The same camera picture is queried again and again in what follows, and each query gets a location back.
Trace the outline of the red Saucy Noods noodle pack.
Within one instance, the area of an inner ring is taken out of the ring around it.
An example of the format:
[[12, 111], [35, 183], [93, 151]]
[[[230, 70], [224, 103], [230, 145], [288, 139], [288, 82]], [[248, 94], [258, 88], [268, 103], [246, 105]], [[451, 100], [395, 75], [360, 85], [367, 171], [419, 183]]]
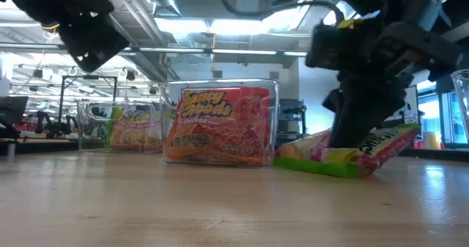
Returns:
[[258, 86], [182, 89], [166, 136], [175, 163], [265, 166], [270, 163], [270, 92]]

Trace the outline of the black equipment cart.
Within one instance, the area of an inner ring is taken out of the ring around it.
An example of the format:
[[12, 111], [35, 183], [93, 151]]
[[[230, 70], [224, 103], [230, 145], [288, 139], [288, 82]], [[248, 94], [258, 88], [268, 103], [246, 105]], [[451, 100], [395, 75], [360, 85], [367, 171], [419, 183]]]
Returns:
[[306, 106], [303, 100], [280, 99], [276, 147], [306, 135]]

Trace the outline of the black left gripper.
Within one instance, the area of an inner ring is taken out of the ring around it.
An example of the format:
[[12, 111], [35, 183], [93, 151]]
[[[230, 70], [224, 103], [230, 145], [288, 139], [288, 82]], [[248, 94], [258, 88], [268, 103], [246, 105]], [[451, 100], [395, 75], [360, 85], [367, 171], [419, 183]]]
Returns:
[[90, 18], [80, 25], [60, 25], [59, 36], [75, 63], [87, 73], [94, 72], [129, 46], [129, 41], [108, 18]]

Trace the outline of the green-edged shrimp ramen pack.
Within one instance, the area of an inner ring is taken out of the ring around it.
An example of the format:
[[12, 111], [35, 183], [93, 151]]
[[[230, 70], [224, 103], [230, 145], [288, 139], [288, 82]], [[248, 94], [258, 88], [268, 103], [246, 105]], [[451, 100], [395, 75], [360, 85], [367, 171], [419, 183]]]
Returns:
[[114, 107], [107, 121], [106, 141], [114, 151], [161, 152], [163, 137], [157, 111], [151, 105]]
[[330, 130], [281, 145], [272, 166], [341, 178], [367, 177], [413, 144], [418, 124], [373, 130], [355, 148], [329, 148]]

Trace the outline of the black monitor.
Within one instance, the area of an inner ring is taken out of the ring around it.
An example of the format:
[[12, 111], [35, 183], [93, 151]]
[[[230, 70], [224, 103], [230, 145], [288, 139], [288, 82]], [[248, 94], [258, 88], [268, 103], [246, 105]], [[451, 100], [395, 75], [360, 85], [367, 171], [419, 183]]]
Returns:
[[22, 121], [28, 102], [27, 96], [0, 97], [0, 139], [18, 139], [20, 132], [14, 127]]

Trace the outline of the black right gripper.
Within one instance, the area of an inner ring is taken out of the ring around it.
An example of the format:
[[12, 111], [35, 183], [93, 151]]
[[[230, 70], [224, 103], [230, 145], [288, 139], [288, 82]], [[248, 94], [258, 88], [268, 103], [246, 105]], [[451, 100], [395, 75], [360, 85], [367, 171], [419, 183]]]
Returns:
[[404, 106], [407, 75], [394, 77], [398, 73], [415, 65], [429, 70], [434, 81], [454, 72], [460, 62], [456, 43], [408, 22], [316, 25], [306, 66], [341, 71], [339, 88], [322, 102], [334, 113], [330, 146], [357, 147], [371, 129]]

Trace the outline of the black gantry rack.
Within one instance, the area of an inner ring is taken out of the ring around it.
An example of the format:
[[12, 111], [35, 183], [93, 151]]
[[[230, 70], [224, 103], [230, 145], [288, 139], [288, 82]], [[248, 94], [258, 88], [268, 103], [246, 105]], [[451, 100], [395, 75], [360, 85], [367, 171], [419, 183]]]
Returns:
[[64, 91], [65, 91], [65, 84], [67, 79], [71, 79], [70, 83], [73, 83], [77, 78], [82, 78], [84, 80], [99, 80], [103, 79], [104, 81], [107, 81], [107, 79], [113, 79], [114, 80], [114, 85], [113, 85], [113, 96], [112, 96], [112, 101], [116, 101], [117, 98], [117, 82], [118, 78], [116, 76], [102, 76], [102, 75], [63, 75], [62, 76], [62, 84], [61, 84], [61, 92], [60, 92], [60, 97], [59, 97], [59, 105], [62, 106], [64, 102]]

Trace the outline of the clear plastic bin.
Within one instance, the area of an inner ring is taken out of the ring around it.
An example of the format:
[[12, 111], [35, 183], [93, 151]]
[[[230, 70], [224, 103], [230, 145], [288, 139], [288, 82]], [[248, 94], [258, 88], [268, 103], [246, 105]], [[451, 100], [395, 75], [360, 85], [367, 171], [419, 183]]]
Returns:
[[465, 135], [469, 143], [469, 69], [452, 73], [451, 80], [457, 94]]
[[[162, 135], [163, 135], [163, 153], [165, 161], [171, 162], [166, 158], [165, 140], [172, 126], [175, 118], [177, 105], [180, 101], [180, 95], [182, 89], [195, 89], [195, 88], [208, 88], [208, 87], [231, 87], [231, 86], [258, 86], [269, 90], [270, 92], [270, 144], [273, 148], [273, 155], [270, 158], [270, 162], [274, 156], [274, 146], [276, 142], [276, 131], [278, 125], [278, 107], [279, 107], [279, 83], [275, 80], [263, 79], [263, 78], [247, 78], [247, 79], [211, 79], [211, 80], [189, 80], [189, 81], [171, 81], [160, 85], [160, 106], [162, 112]], [[243, 165], [225, 165], [225, 166], [243, 166]]]
[[156, 109], [156, 104], [152, 102], [82, 101], [77, 103], [78, 114], [76, 119], [78, 123], [79, 150], [100, 150], [102, 152], [128, 152], [114, 151], [108, 147], [106, 141], [107, 121], [111, 119], [111, 113], [114, 107], [135, 105], [151, 105], [154, 107], [160, 117], [160, 112]]

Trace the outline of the long ceiling light strip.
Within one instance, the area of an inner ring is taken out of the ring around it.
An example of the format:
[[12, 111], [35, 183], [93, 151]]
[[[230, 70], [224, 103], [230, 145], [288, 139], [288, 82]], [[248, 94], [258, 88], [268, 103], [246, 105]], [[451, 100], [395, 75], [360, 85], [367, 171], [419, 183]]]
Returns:
[[[0, 43], [0, 51], [66, 51], [67, 47], [62, 44], [39, 44], [39, 43]], [[237, 54], [237, 55], [260, 55], [260, 56], [291, 56], [305, 57], [306, 52], [301, 51], [269, 51], [248, 49], [223, 49], [223, 48], [164, 48], [164, 47], [126, 47], [121, 54], [130, 53], [168, 53], [168, 54]]]

